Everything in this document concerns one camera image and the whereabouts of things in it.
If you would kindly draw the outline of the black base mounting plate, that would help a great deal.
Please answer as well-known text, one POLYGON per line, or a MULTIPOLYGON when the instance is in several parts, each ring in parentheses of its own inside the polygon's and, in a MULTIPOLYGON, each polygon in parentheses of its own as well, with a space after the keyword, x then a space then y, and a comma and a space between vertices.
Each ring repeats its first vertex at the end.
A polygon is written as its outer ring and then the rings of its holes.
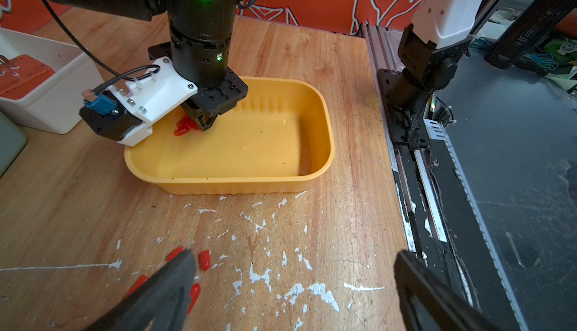
POLYGON ((464 57, 416 128, 389 101, 401 32, 364 25, 404 232, 502 330, 576 328, 576 93, 464 57))

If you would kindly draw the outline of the orange plug adapter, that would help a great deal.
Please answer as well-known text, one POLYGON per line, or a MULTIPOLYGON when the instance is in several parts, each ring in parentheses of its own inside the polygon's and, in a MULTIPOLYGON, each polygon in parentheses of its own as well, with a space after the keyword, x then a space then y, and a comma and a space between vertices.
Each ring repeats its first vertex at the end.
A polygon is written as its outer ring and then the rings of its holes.
POLYGON ((1 55, 1 97, 17 101, 54 75, 52 68, 29 55, 1 55))

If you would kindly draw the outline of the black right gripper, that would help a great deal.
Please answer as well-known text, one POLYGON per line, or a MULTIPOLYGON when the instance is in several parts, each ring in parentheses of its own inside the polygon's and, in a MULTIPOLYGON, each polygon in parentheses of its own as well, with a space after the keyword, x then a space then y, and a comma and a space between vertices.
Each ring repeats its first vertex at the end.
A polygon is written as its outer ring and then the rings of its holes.
POLYGON ((198 91, 181 107, 206 131, 236 107, 248 87, 228 67, 234 17, 242 0, 156 0, 167 11, 175 71, 198 91))

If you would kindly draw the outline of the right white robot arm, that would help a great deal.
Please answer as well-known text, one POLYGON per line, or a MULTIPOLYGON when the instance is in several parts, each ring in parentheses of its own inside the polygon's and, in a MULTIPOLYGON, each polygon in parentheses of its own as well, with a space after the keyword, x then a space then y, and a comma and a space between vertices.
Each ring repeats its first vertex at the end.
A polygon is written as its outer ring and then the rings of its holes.
MULTIPOLYGON (((176 134, 206 131, 218 116, 246 97, 248 87, 228 68, 234 13, 257 0, 157 0, 168 14, 171 40, 150 48, 150 57, 171 67, 196 93, 180 101, 185 117, 176 134)), ((399 53, 408 80, 444 88, 470 42, 482 0, 422 0, 404 31, 399 53)))

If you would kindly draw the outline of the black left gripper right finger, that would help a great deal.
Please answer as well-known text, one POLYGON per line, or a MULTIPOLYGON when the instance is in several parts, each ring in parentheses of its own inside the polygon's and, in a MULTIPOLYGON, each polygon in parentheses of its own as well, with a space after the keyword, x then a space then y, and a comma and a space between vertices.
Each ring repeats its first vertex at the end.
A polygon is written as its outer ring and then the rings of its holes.
POLYGON ((398 252, 394 274, 407 330, 498 329, 439 280, 413 253, 398 252))

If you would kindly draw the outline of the grey plastic toolbox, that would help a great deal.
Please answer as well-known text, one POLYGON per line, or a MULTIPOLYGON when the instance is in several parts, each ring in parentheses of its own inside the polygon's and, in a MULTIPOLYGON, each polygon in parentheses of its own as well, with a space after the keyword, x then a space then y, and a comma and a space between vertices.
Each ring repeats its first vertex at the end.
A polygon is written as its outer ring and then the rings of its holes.
POLYGON ((7 116, 3 113, 1 116, 1 131, 0 131, 0 152, 1 176, 10 167, 16 157, 20 154, 28 142, 27 136, 18 128, 7 116))

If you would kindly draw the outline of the yellow plastic storage box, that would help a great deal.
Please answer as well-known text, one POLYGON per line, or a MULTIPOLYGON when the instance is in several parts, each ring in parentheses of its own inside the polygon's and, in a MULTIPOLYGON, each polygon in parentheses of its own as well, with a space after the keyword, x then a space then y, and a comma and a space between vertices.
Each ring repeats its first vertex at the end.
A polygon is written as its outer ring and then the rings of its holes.
POLYGON ((151 136, 125 148, 130 172, 176 195, 306 190, 335 154, 324 97, 298 80, 243 80, 247 97, 207 131, 174 135, 181 109, 156 122, 151 136))

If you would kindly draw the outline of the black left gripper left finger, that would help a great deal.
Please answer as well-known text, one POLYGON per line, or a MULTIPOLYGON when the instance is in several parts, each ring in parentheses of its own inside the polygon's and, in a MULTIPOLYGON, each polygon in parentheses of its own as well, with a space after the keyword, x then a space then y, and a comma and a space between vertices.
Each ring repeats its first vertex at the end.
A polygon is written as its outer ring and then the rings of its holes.
POLYGON ((87 329, 182 330, 195 274, 195 255, 186 249, 87 329))

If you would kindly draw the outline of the red screw protection sleeve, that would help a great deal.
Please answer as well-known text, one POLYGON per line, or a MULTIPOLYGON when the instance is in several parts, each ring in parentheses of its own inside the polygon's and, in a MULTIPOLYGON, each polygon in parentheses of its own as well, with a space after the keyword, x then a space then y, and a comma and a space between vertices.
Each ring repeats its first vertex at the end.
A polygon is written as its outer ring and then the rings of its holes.
POLYGON ((191 119, 188 115, 184 115, 180 121, 176 124, 176 129, 174 130, 174 136, 180 137, 184 134, 189 133, 190 131, 200 131, 201 128, 197 125, 197 123, 191 119))

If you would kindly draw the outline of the white square plastic bin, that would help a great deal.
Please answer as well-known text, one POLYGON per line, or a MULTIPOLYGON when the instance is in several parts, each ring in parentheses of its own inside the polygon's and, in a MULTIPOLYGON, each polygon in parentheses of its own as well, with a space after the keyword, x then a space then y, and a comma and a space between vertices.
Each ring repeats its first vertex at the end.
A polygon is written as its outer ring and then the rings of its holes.
POLYGON ((1 112, 13 123, 67 134, 81 121, 81 92, 102 82, 78 47, 1 30, 1 112))

